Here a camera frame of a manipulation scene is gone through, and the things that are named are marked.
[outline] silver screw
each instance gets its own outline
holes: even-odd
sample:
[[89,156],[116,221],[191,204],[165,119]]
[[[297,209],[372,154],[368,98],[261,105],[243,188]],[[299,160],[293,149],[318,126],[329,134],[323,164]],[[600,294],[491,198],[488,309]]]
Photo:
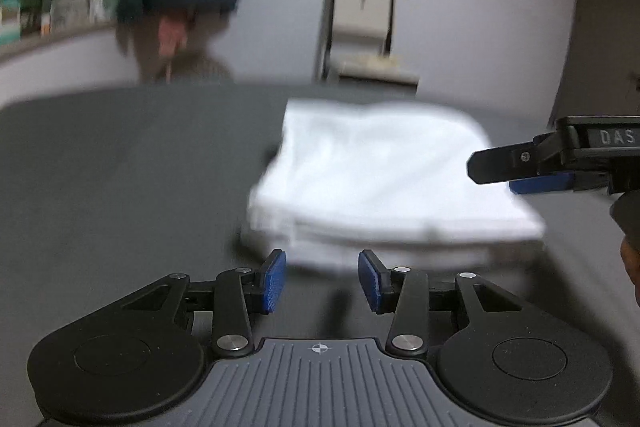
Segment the silver screw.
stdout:
[[415,351],[422,347],[422,339],[415,335],[398,335],[391,343],[403,351]]
[[225,351],[238,351],[239,349],[246,347],[248,343],[249,341],[242,335],[224,335],[216,342],[218,347]]

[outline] folded white cloth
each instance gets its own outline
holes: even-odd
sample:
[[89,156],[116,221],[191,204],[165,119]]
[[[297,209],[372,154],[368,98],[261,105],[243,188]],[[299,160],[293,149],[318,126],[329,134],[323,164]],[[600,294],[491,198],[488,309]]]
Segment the folded white cloth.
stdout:
[[355,269],[358,252],[376,243],[415,251],[543,235],[543,221],[506,184],[468,178],[469,156],[491,144],[459,111],[290,100],[282,131],[247,218],[265,250],[286,250],[288,263]]

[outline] ribbed surface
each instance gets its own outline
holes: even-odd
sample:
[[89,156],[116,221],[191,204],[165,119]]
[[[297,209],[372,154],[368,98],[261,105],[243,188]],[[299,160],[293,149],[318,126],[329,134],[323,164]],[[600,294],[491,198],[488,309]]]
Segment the ribbed surface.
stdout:
[[179,407],[141,427],[486,427],[437,387],[419,362],[384,355],[371,339],[266,340],[214,364]]

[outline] dark gray table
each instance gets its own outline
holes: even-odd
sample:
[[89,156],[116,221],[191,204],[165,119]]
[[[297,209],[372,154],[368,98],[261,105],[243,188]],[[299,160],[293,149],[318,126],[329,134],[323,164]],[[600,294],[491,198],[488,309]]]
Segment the dark gray table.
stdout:
[[[171,272],[257,266],[238,245],[249,188],[290,97],[353,103],[369,89],[174,84],[36,100],[0,112],[0,425],[41,418],[26,376],[56,328]],[[526,121],[470,110],[496,145]],[[386,336],[351,279],[293,273],[258,336]]]

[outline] hand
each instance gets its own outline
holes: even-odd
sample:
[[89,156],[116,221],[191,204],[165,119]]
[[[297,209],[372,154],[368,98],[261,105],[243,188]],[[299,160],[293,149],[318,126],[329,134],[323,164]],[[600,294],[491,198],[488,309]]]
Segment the hand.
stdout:
[[633,248],[626,239],[620,245],[620,255],[631,282],[636,286],[636,301],[640,305],[640,252]]

